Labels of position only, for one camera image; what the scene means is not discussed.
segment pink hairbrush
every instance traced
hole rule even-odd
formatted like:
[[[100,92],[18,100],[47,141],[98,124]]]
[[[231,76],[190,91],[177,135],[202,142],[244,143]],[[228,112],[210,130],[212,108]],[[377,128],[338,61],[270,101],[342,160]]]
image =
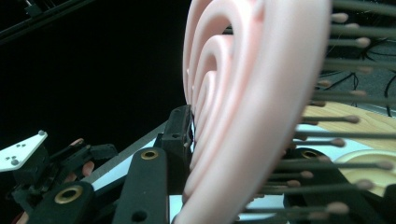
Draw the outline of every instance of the pink hairbrush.
[[[332,19],[347,19],[332,15],[332,4],[351,5],[330,0],[191,2],[183,80],[194,115],[195,150],[176,224],[235,220],[290,144],[319,71],[377,66],[324,62],[330,31],[359,35],[355,26],[331,27]],[[223,35],[230,24],[233,35]],[[357,47],[370,43],[367,38],[352,42]]]

